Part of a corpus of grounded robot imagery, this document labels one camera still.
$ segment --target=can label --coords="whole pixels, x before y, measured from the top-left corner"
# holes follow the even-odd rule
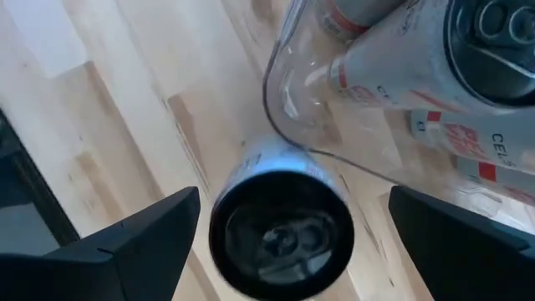
[[[445,112],[491,111],[457,81],[446,57],[449,1],[410,0],[331,64],[329,82],[363,106]]]
[[[316,0],[316,18],[336,38],[357,38],[403,0]]]
[[[410,113],[412,135],[424,144],[458,156],[529,173],[535,172],[535,125],[529,113],[467,116],[437,111]]]
[[[456,158],[457,170],[468,179],[535,206],[535,176],[490,163]]]
[[[309,153],[290,145],[278,136],[264,136],[246,145],[242,163],[236,166],[228,177],[216,203],[245,180],[273,171],[291,171],[311,176],[327,185],[338,196],[342,196],[332,180],[333,177]]]

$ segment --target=black plastic part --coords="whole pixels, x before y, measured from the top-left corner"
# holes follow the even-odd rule
[[[226,225],[237,208],[254,202],[261,207],[299,204],[334,217],[339,237],[328,262],[309,278],[287,285],[270,284],[243,274],[227,255]],[[209,240],[214,263],[235,289],[259,300],[294,301],[321,293],[342,274],[353,252],[354,226],[349,209],[322,182],[290,171],[274,171],[238,184],[214,206]]]
[[[0,300],[171,300],[199,212],[188,187],[41,258],[0,255]]]
[[[8,161],[8,164],[17,171],[17,181],[24,186],[24,193],[27,193],[33,201],[58,244],[66,246],[79,240],[79,234],[1,110],[0,160]]]
[[[535,105],[534,11],[530,0],[449,1],[446,56],[457,80],[481,101]]]
[[[434,300],[533,299],[533,235],[402,186],[389,209]]]

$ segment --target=silver can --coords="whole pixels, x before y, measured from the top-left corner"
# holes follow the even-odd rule
[[[316,0],[319,24],[329,34],[352,40],[400,6],[403,0]]]
[[[456,158],[456,169],[471,181],[535,206],[534,175],[462,157]]]
[[[535,105],[535,3],[409,0],[329,70],[365,106],[501,114]]]
[[[423,144],[476,161],[535,173],[535,112],[472,116],[410,112],[410,131]]]
[[[328,172],[303,150],[264,137],[217,198],[209,240],[217,268],[238,291],[300,300],[345,270],[354,228]]]

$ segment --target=clear plastic bin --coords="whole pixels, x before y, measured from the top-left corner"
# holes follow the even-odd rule
[[[525,212],[535,202],[459,172],[455,154],[412,135],[410,111],[367,108],[311,84],[350,47],[321,28],[315,3],[292,1],[267,67],[264,106],[276,131],[309,151],[532,232],[532,212]]]

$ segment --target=can lid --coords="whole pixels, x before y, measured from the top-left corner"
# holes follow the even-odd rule
[[[261,300],[302,300],[345,270],[354,229],[344,202],[321,181],[290,171],[254,176],[214,207],[210,249],[222,276]]]
[[[535,3],[450,0],[445,46],[465,88],[506,107],[535,105]]]

